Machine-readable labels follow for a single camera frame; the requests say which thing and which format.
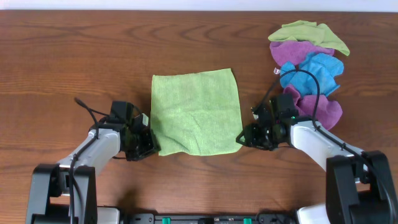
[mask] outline blue cloth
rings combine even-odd
[[[317,78],[321,95],[328,96],[340,87],[335,82],[335,76],[343,73],[344,65],[335,57],[324,53],[309,53],[298,67],[311,72]],[[293,69],[295,69],[294,65],[286,62],[280,69],[280,74]],[[283,88],[292,84],[301,96],[317,94],[317,84],[310,75],[304,72],[289,73],[280,79],[280,84]]]

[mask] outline wire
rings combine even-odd
[[[117,117],[118,119],[120,119],[123,123],[126,123],[126,124],[127,124],[127,121],[126,121],[124,118],[122,118],[122,116],[120,116],[118,112],[116,112],[116,111],[115,111],[114,109],[112,109],[112,108],[111,108],[111,112],[114,113],[115,117]]]
[[[315,105],[314,105],[314,109],[313,109],[313,113],[312,113],[312,124],[315,128],[316,131],[319,131],[319,133],[323,134],[324,137],[328,138],[329,140],[331,140],[332,142],[334,142],[335,144],[337,144],[339,147],[341,147],[342,149],[345,149],[346,151],[348,151],[349,153],[351,153],[352,155],[354,155],[354,157],[356,157],[357,159],[359,159],[361,162],[363,162],[364,165],[366,165],[369,169],[370,172],[373,173],[373,175],[375,176],[376,179],[379,179],[379,183],[383,189],[383,191],[386,193],[386,197],[387,197],[387,202],[389,205],[389,223],[393,224],[394,220],[396,218],[396,210],[394,208],[394,203],[392,203],[392,197],[390,192],[387,190],[386,185],[385,185],[385,180],[379,175],[378,171],[373,167],[373,165],[371,165],[365,158],[363,158],[360,154],[358,154],[357,152],[353,151],[352,149],[350,149],[349,147],[347,147],[346,143],[340,143],[339,141],[337,141],[335,138],[329,136],[326,132],[324,132],[321,129],[321,126],[318,126],[316,124],[316,113],[317,113],[317,108],[318,108],[318,102],[319,102],[319,97],[320,97],[320,86],[318,83],[317,78],[310,72],[306,71],[306,70],[301,70],[301,69],[293,69],[293,70],[289,70],[283,74],[280,75],[280,77],[278,77],[278,79],[271,85],[271,87],[268,89],[266,95],[264,96],[264,98],[261,100],[261,102],[252,110],[253,112],[255,112],[264,102],[266,99],[268,99],[269,94],[271,93],[271,91],[276,87],[276,85],[279,83],[279,80],[281,78],[283,78],[285,75],[292,73],[292,72],[304,72],[307,73],[308,75],[310,75],[312,77],[312,79],[315,81],[315,83],[317,84],[317,99],[315,100]]]
[[[136,110],[138,111],[139,114],[142,114],[142,111],[141,111],[138,107],[136,107],[136,106],[133,105],[133,109],[136,109]]]
[[[113,156],[112,159],[127,159],[126,157],[117,157],[117,156]]]
[[[91,109],[91,108],[90,108],[90,110],[91,110],[92,112],[94,112],[94,113],[98,113],[98,114],[100,114],[100,115],[109,116],[109,114],[102,113],[102,112],[99,112],[99,111],[93,110],[93,109]]]
[[[106,121],[108,121],[108,119],[109,119],[109,116],[103,116],[101,119],[98,120],[98,123],[99,124],[103,124]]]
[[[72,157],[72,161],[70,163],[70,168],[69,168],[69,204],[70,204],[70,224],[74,224],[74,219],[75,219],[75,195],[73,192],[73,188],[74,186],[76,186],[77,188],[77,183],[75,182],[75,179],[73,178],[73,170],[76,164],[76,161],[78,160],[79,156],[93,143],[95,142],[95,140],[98,139],[98,131],[99,131],[99,123],[97,121],[97,119],[95,118],[93,112],[97,113],[98,111],[95,111],[91,108],[89,108],[84,102],[82,102],[80,99],[75,98],[75,102],[82,106],[83,108],[85,108],[89,114],[91,115],[91,117],[94,120],[94,124],[95,124],[95,135],[92,139],[90,139],[90,141],[85,144],[78,152],[76,152],[73,157]]]

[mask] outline pile of cloths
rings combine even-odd
[[[270,49],[274,60],[281,66],[280,74],[298,69],[312,73],[320,85],[320,99],[316,117],[322,126],[331,129],[343,114],[337,101],[327,96],[340,87],[335,77],[344,70],[343,62],[333,57],[335,50],[349,55],[349,49],[326,24],[297,21],[284,24],[271,34]],[[280,79],[284,93],[291,93],[300,115],[312,115],[317,97],[313,78],[304,72],[290,72]]]

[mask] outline white wall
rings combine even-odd
[[[0,9],[398,12],[398,0],[0,0]]]

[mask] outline microfiber cloth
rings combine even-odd
[[[293,85],[288,85],[284,89],[284,93],[291,93],[293,95],[294,104],[298,109],[300,116],[310,115],[312,116],[313,107],[317,100],[316,95],[308,95],[300,98],[300,93],[294,88]],[[341,118],[343,110],[337,101],[328,101],[325,95],[319,96],[319,102],[317,107],[317,113],[315,117],[326,130],[330,130],[334,127],[338,120]]]
[[[305,60],[308,53],[325,53],[333,56],[335,53],[334,49],[327,49],[313,45],[309,41],[293,41],[287,40],[285,42],[271,42],[269,45],[271,49],[272,57],[275,62],[282,66],[286,62],[292,62],[294,65],[298,65]]]
[[[231,69],[152,78],[151,128],[160,156],[211,156],[238,151],[242,131],[238,88]]]
[[[291,24],[284,24],[268,39],[279,42],[308,40],[316,46],[336,49],[347,56],[349,55],[346,44],[326,24],[317,25],[316,22],[296,21]]]
[[[335,57],[324,53],[309,53],[299,68],[315,75],[322,95],[328,96],[340,87],[335,82],[335,76],[343,73],[344,65]],[[280,69],[280,74],[293,69],[295,69],[294,65],[287,62]],[[291,72],[280,79],[280,84],[283,88],[286,88],[288,84],[293,84],[302,96],[317,94],[317,84],[310,75],[304,72]]]

